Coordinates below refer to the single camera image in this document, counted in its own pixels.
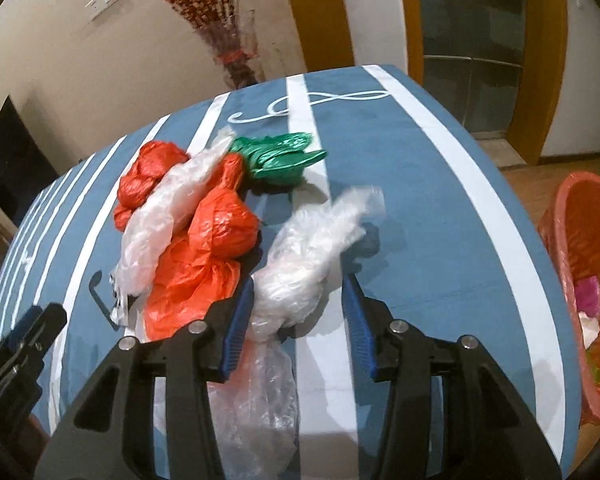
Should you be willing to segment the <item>clear plastic bag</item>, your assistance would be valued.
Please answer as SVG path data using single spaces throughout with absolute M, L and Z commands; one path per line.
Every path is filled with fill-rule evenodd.
M 278 333 L 306 322 L 330 266 L 359 240 L 362 220 L 385 211 L 376 186 L 347 188 L 331 204 L 306 204 L 284 223 L 253 273 L 254 307 L 236 370 L 208 388 L 226 478 L 274 479 L 296 452 L 299 409 L 290 355 Z

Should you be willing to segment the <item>red plastic bag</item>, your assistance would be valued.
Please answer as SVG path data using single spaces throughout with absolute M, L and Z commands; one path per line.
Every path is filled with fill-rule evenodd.
M 114 208 L 116 229 L 123 232 L 132 213 L 146 202 L 166 173 L 188 160 L 189 154 L 172 142 L 153 140 L 144 144 L 130 170 L 119 181 L 118 204 Z

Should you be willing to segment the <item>light green plastic bag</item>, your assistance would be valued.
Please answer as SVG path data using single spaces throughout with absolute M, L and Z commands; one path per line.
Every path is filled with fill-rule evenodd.
M 592 348 L 585 351 L 586 364 L 590 370 L 593 382 L 596 387 L 600 387 L 600 352 L 594 352 Z

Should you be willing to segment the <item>blue white striped tablecloth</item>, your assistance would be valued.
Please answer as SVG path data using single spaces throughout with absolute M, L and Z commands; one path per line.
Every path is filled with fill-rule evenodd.
M 310 132 L 324 162 L 292 193 L 249 194 L 270 246 L 303 203 L 381 188 L 386 211 L 342 257 L 366 295 L 440 339 L 476 336 L 535 414 L 562 469 L 580 420 L 577 349 L 553 263 L 500 170 L 422 87 L 392 66 L 324 70 L 184 108 L 69 170 L 35 199 L 0 272 L 0 340 L 32 304 L 59 302 L 67 326 L 47 353 L 35 415 L 53 428 L 121 332 L 109 322 L 120 257 L 118 182 L 140 147 L 198 151 L 221 128 L 241 136 Z

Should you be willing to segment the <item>magenta purple plastic bag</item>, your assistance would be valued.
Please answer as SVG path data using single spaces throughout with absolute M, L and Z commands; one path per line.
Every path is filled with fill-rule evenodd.
M 597 276 L 582 278 L 574 285 L 577 311 L 588 318 L 600 317 L 600 280 Z

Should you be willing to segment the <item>black television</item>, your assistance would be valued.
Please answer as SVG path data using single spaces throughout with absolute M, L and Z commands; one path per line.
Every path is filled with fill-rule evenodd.
M 0 110 L 1 210 L 20 226 L 38 194 L 58 177 L 8 96 Z

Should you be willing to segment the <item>orange plastic bag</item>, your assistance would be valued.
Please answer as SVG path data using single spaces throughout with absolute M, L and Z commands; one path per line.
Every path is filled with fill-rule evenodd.
M 188 227 L 160 256 L 143 313 L 148 340 L 171 337 L 234 294 L 239 259 L 257 245 L 260 232 L 258 217 L 238 194 L 244 172 L 242 156 L 225 155 Z

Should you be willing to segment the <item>translucent white plastic bag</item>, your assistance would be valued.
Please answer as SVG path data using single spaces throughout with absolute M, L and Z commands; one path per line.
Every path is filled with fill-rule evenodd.
M 167 171 L 146 202 L 132 213 L 122 235 L 120 259 L 110 274 L 116 297 L 110 318 L 117 326 L 129 324 L 130 299 L 151 285 L 160 256 L 172 236 L 193 217 L 213 171 L 235 138 L 232 128 L 222 128 L 210 148 Z

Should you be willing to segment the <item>orange plastic waste basket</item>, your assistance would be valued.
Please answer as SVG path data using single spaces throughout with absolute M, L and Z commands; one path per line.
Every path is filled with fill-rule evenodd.
M 538 225 L 576 336 L 581 422 L 600 425 L 600 176 L 577 171 L 562 181 Z

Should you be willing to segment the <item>dark green plastic bag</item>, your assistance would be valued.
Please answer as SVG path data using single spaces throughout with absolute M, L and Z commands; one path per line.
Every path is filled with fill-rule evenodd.
M 292 188 L 301 183 L 306 168 L 321 162 L 328 155 L 328 151 L 322 148 L 309 151 L 312 141 L 312 134 L 306 132 L 263 138 L 238 136 L 230 146 L 230 152 L 242 158 L 251 180 Z

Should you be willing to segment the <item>dark glass door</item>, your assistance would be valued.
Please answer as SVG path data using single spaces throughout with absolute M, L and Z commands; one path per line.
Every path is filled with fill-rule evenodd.
M 512 121 L 524 54 L 524 0 L 419 0 L 422 86 L 477 139 Z

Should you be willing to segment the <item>white wall socket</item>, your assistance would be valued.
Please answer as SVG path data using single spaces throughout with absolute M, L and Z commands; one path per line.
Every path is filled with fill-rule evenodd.
M 105 11 L 107 11 L 110 6 L 113 6 L 119 0 L 90 0 L 85 5 L 85 10 L 87 12 L 88 18 L 91 21 L 95 21 L 96 18 L 101 16 Z

